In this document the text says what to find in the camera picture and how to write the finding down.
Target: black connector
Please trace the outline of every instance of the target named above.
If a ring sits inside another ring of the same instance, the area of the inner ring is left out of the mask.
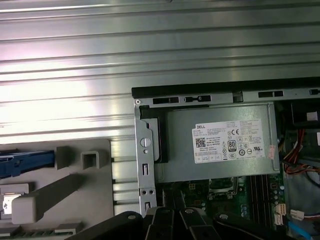
[[[271,196],[268,175],[247,177],[250,196],[250,219],[257,224],[272,227]]]

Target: green circuit board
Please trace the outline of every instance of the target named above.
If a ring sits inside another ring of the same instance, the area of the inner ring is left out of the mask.
[[[203,209],[210,218],[220,212],[230,212],[256,223],[266,224],[266,227],[277,231],[285,232],[287,229],[285,225],[276,224],[275,221],[277,206],[286,203],[281,173],[163,183],[157,187],[180,190],[186,207]],[[257,215],[257,211],[262,210],[268,214]]]
[[[219,212],[250,218],[246,177],[185,181],[172,186],[182,191],[187,207],[203,209],[211,218]]]

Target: qr code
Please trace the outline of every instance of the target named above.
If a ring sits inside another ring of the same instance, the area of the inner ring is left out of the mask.
[[[200,137],[195,139],[195,145],[197,148],[203,148],[206,146],[206,138]]]

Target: black cable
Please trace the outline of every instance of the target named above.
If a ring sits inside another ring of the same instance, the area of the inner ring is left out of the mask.
[[[305,172],[305,176],[306,176],[306,179],[309,180],[310,183],[312,183],[313,185],[315,185],[316,187],[320,188],[320,184],[317,183],[316,181],[314,181],[308,174],[308,172],[306,171]]]

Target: aluminum surface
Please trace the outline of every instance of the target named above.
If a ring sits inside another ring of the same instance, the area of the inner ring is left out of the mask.
[[[137,181],[132,87],[319,76],[319,8],[319,0],[1,1],[0,143],[106,137],[114,180]]]

